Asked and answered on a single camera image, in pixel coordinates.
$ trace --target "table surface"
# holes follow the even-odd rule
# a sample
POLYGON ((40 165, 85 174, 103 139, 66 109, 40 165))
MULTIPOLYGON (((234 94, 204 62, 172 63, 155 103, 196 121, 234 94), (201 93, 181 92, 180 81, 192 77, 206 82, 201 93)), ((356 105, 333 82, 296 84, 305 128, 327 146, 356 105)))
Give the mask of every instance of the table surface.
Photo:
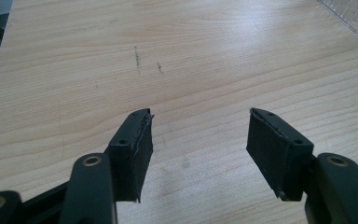
POLYGON ((28 200, 155 114, 142 203, 120 223, 306 223, 246 152, 272 111, 358 163, 358 35, 317 1, 15 0, 0 51, 0 190, 28 200))

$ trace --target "clear plastic container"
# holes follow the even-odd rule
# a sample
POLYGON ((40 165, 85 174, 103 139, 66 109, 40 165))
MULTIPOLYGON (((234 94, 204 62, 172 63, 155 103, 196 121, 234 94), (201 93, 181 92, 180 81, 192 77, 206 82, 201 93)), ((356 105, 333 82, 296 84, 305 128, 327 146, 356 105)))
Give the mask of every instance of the clear plastic container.
POLYGON ((358 0, 319 0, 319 2, 358 34, 358 0))

